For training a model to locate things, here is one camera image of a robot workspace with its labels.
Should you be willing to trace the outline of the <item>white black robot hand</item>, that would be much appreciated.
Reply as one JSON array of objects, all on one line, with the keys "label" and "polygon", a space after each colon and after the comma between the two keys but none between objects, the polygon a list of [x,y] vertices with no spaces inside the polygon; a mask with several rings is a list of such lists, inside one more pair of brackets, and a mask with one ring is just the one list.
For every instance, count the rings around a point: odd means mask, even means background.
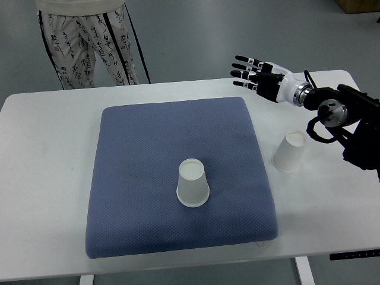
[{"label": "white black robot hand", "polygon": [[298,80],[294,73],[272,62],[260,61],[246,56],[236,55],[237,62],[230,75],[237,78],[233,85],[256,92],[274,103],[289,102],[303,106],[312,85]]}]

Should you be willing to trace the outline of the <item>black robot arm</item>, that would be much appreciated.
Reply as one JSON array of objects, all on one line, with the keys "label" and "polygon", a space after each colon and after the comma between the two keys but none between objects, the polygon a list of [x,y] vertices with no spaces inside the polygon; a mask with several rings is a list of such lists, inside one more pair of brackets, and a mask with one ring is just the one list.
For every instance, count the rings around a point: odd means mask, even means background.
[{"label": "black robot arm", "polygon": [[379,172],[379,100],[340,84],[305,90],[297,99],[307,110],[317,111],[306,133],[315,141],[339,142],[343,160],[362,170]]}]

